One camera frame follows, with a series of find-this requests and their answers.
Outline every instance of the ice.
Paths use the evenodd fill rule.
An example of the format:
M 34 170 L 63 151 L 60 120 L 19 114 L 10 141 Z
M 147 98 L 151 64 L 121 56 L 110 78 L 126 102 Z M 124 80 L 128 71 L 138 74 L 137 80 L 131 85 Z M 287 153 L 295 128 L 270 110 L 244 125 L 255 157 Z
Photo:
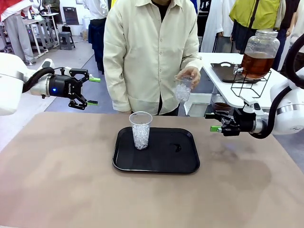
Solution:
M 175 97 L 179 102 L 186 102 L 189 99 L 191 89 L 185 84 L 179 84 L 175 88 Z
M 133 125 L 132 131 L 135 147 L 139 150 L 146 148 L 149 141 L 150 126 L 148 124 Z

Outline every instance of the gray stool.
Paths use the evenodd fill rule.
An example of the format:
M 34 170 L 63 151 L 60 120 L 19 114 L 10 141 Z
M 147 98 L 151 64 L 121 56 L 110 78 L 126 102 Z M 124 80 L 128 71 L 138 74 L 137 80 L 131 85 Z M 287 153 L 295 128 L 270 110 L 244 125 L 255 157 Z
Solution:
M 75 47 L 72 34 L 70 32 L 59 32 L 58 38 L 60 50 L 72 50 L 72 46 Z

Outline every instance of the cup rim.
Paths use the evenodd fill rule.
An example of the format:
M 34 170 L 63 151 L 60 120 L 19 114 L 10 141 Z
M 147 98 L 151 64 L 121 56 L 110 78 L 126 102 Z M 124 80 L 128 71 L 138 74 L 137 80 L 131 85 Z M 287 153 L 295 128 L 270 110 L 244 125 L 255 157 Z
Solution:
M 182 74 L 182 75 L 181 75 L 181 76 L 186 76 L 186 77 L 188 77 L 188 78 L 191 78 L 191 80 L 180 79 L 180 78 L 178 78 L 178 76 L 180 76 L 180 75 L 174 76 L 175 80 L 177 80 L 177 81 L 181 81 L 181 82 L 192 82 L 192 81 L 194 80 L 194 77 L 191 76 L 191 75 L 185 75 L 185 74 Z
M 142 113 L 142 114 L 148 114 L 148 115 L 150 116 L 151 120 L 150 120 L 148 123 L 144 123 L 144 124 L 143 124 L 143 123 L 142 123 L 142 124 L 133 123 L 133 122 L 131 121 L 131 116 L 136 115 L 136 114 L 140 114 L 140 113 Z M 138 111 L 138 112 L 132 113 L 132 114 L 129 116 L 129 121 L 130 121 L 132 124 L 134 124 L 134 125 L 147 125 L 147 124 L 150 124 L 150 123 L 152 122 L 152 120 L 153 120 L 152 115 L 151 115 L 150 113 L 144 112 L 144 111 Z

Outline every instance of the black bag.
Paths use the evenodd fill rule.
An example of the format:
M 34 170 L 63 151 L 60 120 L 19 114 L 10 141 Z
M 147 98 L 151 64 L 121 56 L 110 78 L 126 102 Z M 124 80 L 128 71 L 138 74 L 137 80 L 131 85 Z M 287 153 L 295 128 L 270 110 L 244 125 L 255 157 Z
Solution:
M 67 24 L 64 24 L 64 25 L 62 26 L 62 31 L 63 31 L 63 32 L 70 32 L 71 35 L 72 35 L 71 27 L 69 27 Z

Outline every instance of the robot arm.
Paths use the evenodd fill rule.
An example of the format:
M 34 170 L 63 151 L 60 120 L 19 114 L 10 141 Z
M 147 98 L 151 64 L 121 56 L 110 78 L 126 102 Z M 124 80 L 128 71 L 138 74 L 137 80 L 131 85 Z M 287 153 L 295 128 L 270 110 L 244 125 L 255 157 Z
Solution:
M 0 53 L 0 116 L 13 114 L 18 107 L 21 94 L 29 92 L 42 98 L 49 96 L 70 99 L 69 106 L 84 110 L 87 105 L 97 105 L 87 101 L 82 95 L 82 85 L 86 81 L 100 82 L 86 69 L 61 68 L 55 74 L 51 59 L 46 59 L 35 71 L 28 69 L 23 61 L 11 54 Z
M 254 99 L 243 97 L 244 107 L 234 110 L 232 115 L 225 111 L 207 114 L 206 119 L 216 119 L 222 126 L 212 126 L 211 131 L 224 136 L 236 136 L 248 132 L 253 137 L 264 139 L 272 134 L 292 134 L 304 128 L 304 79 L 295 73 L 294 60 L 304 45 L 302 35 L 292 46 L 286 57 L 288 79 L 270 90 L 272 105 L 269 114 L 264 113 Z

